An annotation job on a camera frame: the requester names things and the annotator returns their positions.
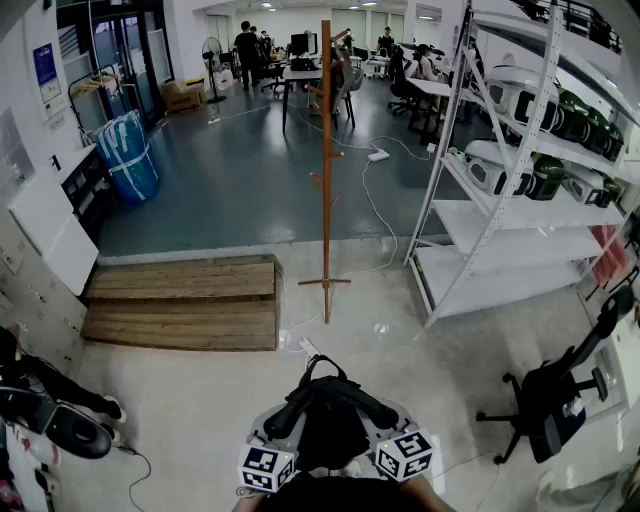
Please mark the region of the black metal railing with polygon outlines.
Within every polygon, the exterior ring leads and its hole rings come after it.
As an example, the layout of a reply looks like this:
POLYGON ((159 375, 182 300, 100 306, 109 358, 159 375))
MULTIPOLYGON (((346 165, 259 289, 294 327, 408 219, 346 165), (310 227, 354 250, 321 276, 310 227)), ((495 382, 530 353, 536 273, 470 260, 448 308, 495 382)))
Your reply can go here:
POLYGON ((547 23, 552 3, 562 13, 563 27, 574 34, 620 55, 622 41, 604 18, 591 6, 578 0, 510 0, 533 21, 547 23))

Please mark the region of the white locker cabinet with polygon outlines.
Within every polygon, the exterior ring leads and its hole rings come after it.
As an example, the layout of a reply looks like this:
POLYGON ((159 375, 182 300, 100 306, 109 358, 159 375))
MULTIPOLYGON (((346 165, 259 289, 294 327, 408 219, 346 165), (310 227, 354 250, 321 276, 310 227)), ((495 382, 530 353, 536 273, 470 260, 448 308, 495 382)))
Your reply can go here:
POLYGON ((8 210, 0 208, 0 326, 17 324, 30 355, 75 378, 87 308, 50 270, 8 210))

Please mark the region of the white device with dark window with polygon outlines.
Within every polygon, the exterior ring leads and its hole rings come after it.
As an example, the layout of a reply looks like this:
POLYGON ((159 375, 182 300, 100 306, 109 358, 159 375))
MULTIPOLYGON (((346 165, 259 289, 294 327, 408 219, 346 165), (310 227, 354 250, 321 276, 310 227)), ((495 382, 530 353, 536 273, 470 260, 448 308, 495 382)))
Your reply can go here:
MULTIPOLYGON (((507 145, 508 156, 515 159, 517 149, 507 145)), ((477 139, 471 141, 465 149, 465 172, 474 185, 490 196, 498 197, 507 184, 507 167, 500 152, 497 141, 477 139)), ((520 183, 514 191, 514 196, 526 195, 533 186, 533 161, 529 156, 520 183)))
POLYGON ((563 185, 582 205, 596 205, 604 192, 603 177, 596 170, 580 165, 565 170, 563 185))
MULTIPOLYGON (((537 72, 518 66, 499 65, 485 75, 485 85, 495 110, 521 125, 526 125, 534 112, 539 82, 537 72)), ((549 132, 559 127, 563 118, 558 87, 553 84, 540 129, 549 132)))

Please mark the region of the brown cardboard box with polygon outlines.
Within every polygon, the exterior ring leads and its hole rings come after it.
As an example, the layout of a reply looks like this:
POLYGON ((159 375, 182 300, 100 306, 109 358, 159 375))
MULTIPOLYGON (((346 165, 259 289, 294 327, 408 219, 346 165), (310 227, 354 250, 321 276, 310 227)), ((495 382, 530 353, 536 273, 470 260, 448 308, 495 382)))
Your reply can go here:
POLYGON ((204 103, 204 83, 172 80, 162 85, 161 95, 167 114, 199 109, 204 103))

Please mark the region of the white flat panel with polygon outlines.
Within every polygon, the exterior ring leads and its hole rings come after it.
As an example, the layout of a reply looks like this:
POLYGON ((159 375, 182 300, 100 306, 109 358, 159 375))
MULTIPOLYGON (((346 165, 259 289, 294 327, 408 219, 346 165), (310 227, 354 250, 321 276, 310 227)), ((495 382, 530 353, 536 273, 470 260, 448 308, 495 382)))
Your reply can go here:
POLYGON ((52 172, 36 172, 9 203, 9 211, 50 270, 76 296, 83 293, 98 248, 74 214, 52 172))

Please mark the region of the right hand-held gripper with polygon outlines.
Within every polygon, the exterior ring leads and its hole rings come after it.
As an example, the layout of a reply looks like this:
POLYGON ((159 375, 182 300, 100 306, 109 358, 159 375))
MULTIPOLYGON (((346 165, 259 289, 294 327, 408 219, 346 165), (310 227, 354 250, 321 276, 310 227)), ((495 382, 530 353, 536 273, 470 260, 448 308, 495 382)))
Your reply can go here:
POLYGON ((378 401, 394 410, 398 421, 383 429, 366 417, 372 461, 381 476, 404 483, 429 470, 434 454, 433 442, 427 430, 420 428, 403 406, 383 398, 378 401))

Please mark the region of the person's black shirt torso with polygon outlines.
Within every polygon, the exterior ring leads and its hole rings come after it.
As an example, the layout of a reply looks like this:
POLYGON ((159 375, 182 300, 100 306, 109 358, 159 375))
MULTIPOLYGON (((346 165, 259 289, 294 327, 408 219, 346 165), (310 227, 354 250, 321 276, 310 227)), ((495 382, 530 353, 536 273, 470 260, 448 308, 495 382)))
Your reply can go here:
POLYGON ((421 507, 387 480, 299 474, 264 498, 257 512, 421 512, 421 507))

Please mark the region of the red striped cloth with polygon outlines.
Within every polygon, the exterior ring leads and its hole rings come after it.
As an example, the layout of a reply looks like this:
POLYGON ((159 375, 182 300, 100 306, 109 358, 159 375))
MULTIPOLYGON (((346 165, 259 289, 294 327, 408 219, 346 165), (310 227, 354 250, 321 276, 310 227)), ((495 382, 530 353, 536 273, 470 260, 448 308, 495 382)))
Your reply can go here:
POLYGON ((619 236, 616 236, 615 225, 600 225, 591 227, 591 232, 601 247, 613 239, 602 257, 595 263, 592 271, 596 282, 604 287, 611 280, 623 277, 628 266, 629 258, 619 236))

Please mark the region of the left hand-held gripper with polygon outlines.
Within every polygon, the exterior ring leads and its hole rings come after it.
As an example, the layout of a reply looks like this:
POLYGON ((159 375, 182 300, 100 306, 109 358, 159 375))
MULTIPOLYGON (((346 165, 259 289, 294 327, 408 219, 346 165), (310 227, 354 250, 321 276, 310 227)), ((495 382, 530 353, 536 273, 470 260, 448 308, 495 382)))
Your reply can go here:
POLYGON ((241 486, 265 493, 276 493, 296 473, 300 442, 300 420, 283 438, 270 437, 264 423, 282 407, 273 407, 258 416, 251 426, 238 458, 241 486))

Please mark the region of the black office chair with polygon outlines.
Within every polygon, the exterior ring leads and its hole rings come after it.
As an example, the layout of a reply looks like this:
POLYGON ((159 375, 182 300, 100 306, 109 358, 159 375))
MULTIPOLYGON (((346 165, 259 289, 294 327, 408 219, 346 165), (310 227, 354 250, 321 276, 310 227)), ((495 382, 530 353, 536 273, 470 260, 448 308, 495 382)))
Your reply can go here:
POLYGON ((390 101, 387 107, 393 116, 398 116, 410 110, 415 103, 414 88, 405 76, 404 51, 401 46, 392 47, 389 65, 390 90, 397 101, 390 101))
POLYGON ((635 298, 630 286, 624 285, 610 295, 601 308, 597 323, 577 346, 571 346, 563 356, 545 361, 529 371, 522 381, 510 373, 502 380, 512 385, 518 412, 506 416, 488 416, 479 411, 476 421, 506 422, 514 430, 510 444, 503 455, 494 457, 496 465, 505 464, 519 440, 529 439, 534 459, 543 463, 559 454, 563 446, 585 424, 586 412, 582 402, 583 390, 595 389, 601 401, 608 398, 605 378, 599 368, 591 372, 592 378, 578 382, 572 370, 584 363, 599 342, 609 337, 620 320, 633 308, 635 298))
POLYGON ((261 90, 272 89, 276 91, 279 86, 284 85, 285 64, 282 59, 270 53, 263 53, 262 78, 265 83, 261 86, 261 90))

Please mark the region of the brown wooden coat rack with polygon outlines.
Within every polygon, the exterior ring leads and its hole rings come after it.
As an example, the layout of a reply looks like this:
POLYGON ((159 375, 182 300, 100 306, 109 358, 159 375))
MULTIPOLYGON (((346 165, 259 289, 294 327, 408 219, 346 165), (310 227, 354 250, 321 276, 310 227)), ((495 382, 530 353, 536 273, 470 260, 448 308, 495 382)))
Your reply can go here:
POLYGON ((340 66, 340 62, 335 62, 333 59, 332 44, 331 21, 323 20, 321 22, 321 85, 320 87, 307 87, 320 99, 320 103, 314 103, 313 108, 322 121, 322 172, 312 176, 312 181, 322 192, 322 277, 299 282, 300 286, 320 285, 322 287, 325 324, 330 322, 331 287, 335 284, 350 283, 349 279, 332 278, 330 275, 331 209, 335 203, 331 194, 331 164, 334 159, 344 155, 343 152, 335 152, 332 149, 331 72, 340 66))

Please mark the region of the black backpack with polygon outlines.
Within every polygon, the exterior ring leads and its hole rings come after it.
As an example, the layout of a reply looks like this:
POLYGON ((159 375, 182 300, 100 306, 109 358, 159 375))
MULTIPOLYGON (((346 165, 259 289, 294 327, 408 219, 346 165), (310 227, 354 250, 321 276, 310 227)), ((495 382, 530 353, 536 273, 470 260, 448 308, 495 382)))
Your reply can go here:
POLYGON ((364 392, 340 366, 335 375, 315 378, 320 362, 333 360, 314 356, 284 406, 257 421, 267 441, 289 443, 288 449, 297 454, 295 467, 302 472, 338 470, 366 453, 377 435, 367 432, 365 419, 376 431, 394 429, 400 420, 395 409, 364 392))

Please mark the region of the black computer monitor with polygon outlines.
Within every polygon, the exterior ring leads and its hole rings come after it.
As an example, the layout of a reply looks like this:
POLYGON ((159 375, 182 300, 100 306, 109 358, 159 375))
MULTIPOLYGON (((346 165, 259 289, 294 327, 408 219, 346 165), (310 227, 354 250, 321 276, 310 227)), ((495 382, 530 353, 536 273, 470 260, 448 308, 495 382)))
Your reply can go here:
POLYGON ((315 55, 318 52, 318 34, 315 32, 292 34, 289 49, 290 54, 295 57, 315 55))

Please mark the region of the garment rail with wooden hangers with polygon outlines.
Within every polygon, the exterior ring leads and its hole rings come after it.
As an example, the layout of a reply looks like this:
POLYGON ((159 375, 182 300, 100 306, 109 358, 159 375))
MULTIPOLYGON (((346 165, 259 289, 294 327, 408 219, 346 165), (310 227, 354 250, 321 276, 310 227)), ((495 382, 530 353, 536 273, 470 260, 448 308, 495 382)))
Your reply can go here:
POLYGON ((119 75, 111 64, 76 79, 67 92, 82 134, 91 134, 126 112, 119 75))

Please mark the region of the grey desk with black legs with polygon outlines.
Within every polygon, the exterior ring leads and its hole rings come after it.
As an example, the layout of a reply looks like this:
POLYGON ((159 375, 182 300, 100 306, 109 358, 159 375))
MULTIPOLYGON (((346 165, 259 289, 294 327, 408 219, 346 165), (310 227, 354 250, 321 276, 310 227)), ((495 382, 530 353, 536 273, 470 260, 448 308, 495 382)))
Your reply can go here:
POLYGON ((313 81, 322 82, 323 85, 320 88, 315 88, 315 94, 321 97, 322 106, 319 113, 323 119, 323 132, 330 132, 331 128, 331 107, 332 107, 332 90, 331 78, 335 69, 342 67, 341 61, 333 62, 329 65, 328 71, 323 69, 313 71, 292 71, 289 67, 284 70, 284 97, 282 104, 282 131, 286 131, 287 115, 288 115, 288 101, 290 95, 290 86, 293 83, 310 83, 313 81))

